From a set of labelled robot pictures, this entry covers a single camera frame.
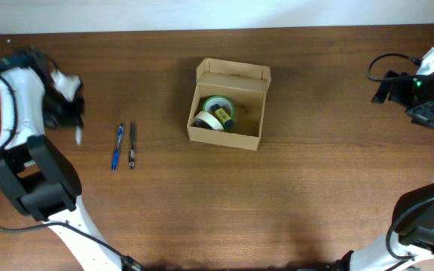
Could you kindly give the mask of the black and white marker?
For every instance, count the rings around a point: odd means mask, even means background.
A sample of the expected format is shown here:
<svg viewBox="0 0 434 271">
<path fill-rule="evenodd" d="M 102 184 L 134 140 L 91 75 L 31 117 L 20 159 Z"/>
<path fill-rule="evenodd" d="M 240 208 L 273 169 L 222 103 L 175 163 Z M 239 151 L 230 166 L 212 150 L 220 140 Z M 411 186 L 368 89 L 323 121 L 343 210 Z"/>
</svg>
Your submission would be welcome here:
<svg viewBox="0 0 434 271">
<path fill-rule="evenodd" d="M 75 129 L 75 141 L 77 145 L 80 145 L 82 143 L 82 137 L 83 129 L 80 126 L 77 126 Z"/>
</svg>

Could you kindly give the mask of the blue retractable pen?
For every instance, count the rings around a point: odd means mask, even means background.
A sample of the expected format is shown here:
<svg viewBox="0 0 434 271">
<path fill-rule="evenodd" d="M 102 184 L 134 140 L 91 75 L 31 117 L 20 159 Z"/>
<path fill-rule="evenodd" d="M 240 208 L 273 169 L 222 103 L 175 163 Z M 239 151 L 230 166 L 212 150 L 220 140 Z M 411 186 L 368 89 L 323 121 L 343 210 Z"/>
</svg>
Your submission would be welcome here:
<svg viewBox="0 0 434 271">
<path fill-rule="evenodd" d="M 124 135 L 124 123 L 121 123 L 116 132 L 115 149 L 112 155 L 112 164 L 111 164 L 112 171 L 115 171 L 118 167 L 123 135 Z"/>
</svg>

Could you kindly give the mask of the yellow and black highlighter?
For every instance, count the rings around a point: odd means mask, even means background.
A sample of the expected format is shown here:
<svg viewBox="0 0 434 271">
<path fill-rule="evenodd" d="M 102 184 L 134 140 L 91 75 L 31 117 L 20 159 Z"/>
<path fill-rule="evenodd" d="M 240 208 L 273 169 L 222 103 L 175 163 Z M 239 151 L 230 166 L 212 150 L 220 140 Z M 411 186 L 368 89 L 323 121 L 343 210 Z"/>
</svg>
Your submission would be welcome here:
<svg viewBox="0 0 434 271">
<path fill-rule="evenodd" d="M 212 105 L 210 108 L 224 128 L 230 128 L 234 125 L 233 118 L 219 105 Z"/>
</svg>

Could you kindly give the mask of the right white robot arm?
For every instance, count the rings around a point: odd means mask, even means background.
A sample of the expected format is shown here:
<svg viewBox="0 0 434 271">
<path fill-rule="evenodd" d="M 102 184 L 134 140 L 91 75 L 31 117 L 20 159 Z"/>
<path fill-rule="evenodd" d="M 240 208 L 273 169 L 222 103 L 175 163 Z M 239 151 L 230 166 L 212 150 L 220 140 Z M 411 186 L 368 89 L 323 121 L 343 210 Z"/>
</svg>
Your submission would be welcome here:
<svg viewBox="0 0 434 271">
<path fill-rule="evenodd" d="M 389 100 L 405 107 L 412 123 L 434 129 L 434 47 L 411 58 L 415 74 L 389 71 L 373 103 Z M 414 263 L 434 259 L 434 179 L 403 194 L 395 205 L 388 231 L 369 246 L 349 251 L 329 270 L 412 270 Z"/>
</svg>

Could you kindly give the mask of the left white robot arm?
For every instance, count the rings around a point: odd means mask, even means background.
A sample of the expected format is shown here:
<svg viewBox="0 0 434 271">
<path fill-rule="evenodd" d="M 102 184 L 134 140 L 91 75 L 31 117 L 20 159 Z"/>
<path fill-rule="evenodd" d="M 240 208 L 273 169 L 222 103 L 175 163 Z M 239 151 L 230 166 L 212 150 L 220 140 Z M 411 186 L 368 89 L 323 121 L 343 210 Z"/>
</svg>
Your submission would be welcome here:
<svg viewBox="0 0 434 271">
<path fill-rule="evenodd" d="M 75 167 L 45 135 L 73 127 L 80 144 L 84 85 L 46 53 L 26 48 L 0 59 L 0 190 L 35 226 L 4 233 L 52 230 L 85 270 L 135 270 L 142 264 L 110 246 L 84 207 Z"/>
</svg>

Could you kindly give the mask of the clear black retractable pen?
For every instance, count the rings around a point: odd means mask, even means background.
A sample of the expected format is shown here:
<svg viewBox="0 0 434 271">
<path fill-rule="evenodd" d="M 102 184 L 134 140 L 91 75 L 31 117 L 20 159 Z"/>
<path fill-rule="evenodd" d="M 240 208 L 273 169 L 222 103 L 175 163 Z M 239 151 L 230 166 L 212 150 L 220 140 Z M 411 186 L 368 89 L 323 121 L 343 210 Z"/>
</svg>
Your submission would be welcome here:
<svg viewBox="0 0 434 271">
<path fill-rule="evenodd" d="M 130 152 L 129 152 L 129 166 L 131 169 L 135 168 L 135 141 L 136 141 L 136 124 L 130 124 Z"/>
</svg>

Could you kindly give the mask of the open cardboard box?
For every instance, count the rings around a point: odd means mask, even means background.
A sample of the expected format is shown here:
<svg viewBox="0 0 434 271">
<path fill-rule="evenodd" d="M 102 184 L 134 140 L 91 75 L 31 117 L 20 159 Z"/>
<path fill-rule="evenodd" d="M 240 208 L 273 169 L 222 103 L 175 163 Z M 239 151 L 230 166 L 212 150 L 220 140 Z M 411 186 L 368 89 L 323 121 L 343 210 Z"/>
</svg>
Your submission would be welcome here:
<svg viewBox="0 0 434 271">
<path fill-rule="evenodd" d="M 196 69 L 189 139 L 256 151 L 270 82 L 268 66 L 204 59 Z"/>
</svg>

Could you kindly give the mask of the white masking tape roll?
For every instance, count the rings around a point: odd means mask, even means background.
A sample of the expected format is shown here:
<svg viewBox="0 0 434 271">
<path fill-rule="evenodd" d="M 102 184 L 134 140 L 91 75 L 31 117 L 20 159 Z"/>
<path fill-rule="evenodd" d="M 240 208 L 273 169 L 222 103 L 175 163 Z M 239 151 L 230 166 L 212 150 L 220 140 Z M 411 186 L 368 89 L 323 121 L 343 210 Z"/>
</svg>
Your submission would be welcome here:
<svg viewBox="0 0 434 271">
<path fill-rule="evenodd" d="M 203 129 L 211 129 L 215 131 L 223 131 L 222 123 L 207 111 L 200 111 L 194 117 L 194 125 Z"/>
</svg>

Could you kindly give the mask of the green tape roll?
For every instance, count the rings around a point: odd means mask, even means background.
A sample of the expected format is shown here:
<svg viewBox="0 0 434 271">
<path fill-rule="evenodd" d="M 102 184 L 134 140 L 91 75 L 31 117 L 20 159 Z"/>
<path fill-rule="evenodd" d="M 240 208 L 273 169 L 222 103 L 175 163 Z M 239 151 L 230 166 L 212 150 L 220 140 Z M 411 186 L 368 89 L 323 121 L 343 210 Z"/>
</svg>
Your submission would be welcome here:
<svg viewBox="0 0 434 271">
<path fill-rule="evenodd" d="M 219 104 L 234 120 L 235 108 L 234 103 L 226 96 L 211 96 L 203 104 L 203 110 L 209 112 L 214 117 L 210 109 L 212 105 Z"/>
</svg>

